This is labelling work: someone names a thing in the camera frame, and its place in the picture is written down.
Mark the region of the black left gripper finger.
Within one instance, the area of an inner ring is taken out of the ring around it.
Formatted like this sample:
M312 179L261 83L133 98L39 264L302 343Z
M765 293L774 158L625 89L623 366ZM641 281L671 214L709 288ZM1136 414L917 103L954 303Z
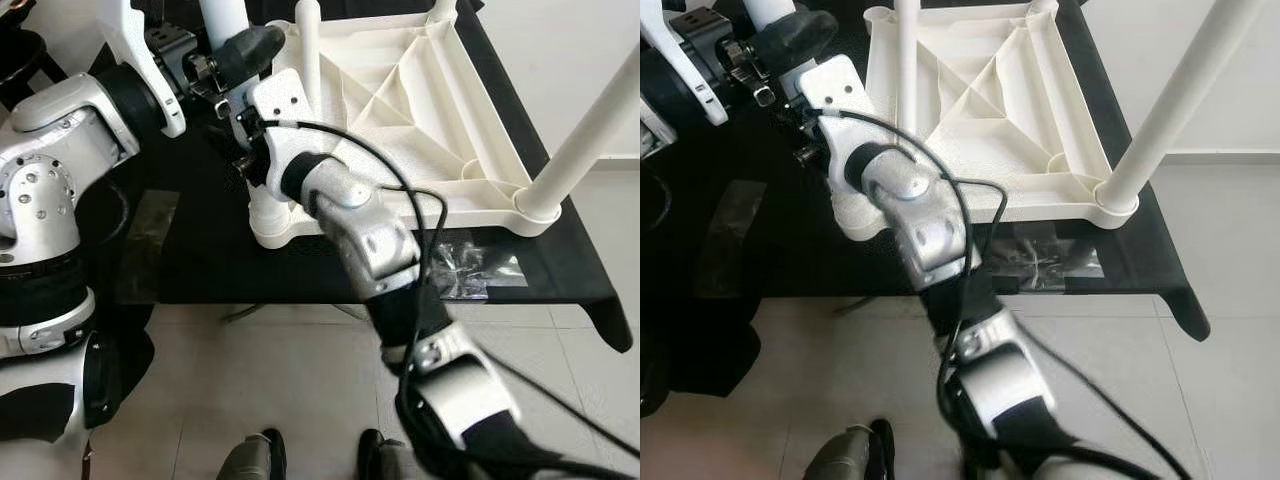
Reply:
M828 12L792 12L765 27L765 68L785 73L814 59L838 32Z
M251 26L215 49L218 78L223 86L256 79L283 50L285 32L276 26Z

